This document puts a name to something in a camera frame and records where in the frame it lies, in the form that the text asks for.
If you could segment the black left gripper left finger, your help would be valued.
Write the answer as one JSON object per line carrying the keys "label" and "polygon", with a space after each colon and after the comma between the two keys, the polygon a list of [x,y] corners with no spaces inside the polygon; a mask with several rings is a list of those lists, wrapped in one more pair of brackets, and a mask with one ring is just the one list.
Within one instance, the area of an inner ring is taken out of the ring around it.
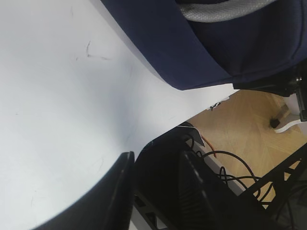
{"label": "black left gripper left finger", "polygon": [[134,152],[122,153],[84,196],[38,230],[127,230],[134,197]]}

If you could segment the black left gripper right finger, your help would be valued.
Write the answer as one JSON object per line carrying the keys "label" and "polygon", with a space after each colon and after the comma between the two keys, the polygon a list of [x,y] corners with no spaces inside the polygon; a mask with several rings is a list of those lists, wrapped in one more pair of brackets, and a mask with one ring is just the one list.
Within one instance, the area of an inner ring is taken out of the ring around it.
{"label": "black left gripper right finger", "polygon": [[190,151],[179,157],[178,197],[185,230],[269,230],[270,219],[241,201]]}

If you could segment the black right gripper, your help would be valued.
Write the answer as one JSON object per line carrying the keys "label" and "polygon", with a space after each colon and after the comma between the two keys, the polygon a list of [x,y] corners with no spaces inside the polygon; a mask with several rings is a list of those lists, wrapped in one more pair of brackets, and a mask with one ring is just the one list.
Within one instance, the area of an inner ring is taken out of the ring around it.
{"label": "black right gripper", "polygon": [[300,119],[307,118],[307,65],[299,63],[260,80],[233,84],[234,89],[269,92],[282,97],[296,94]]}

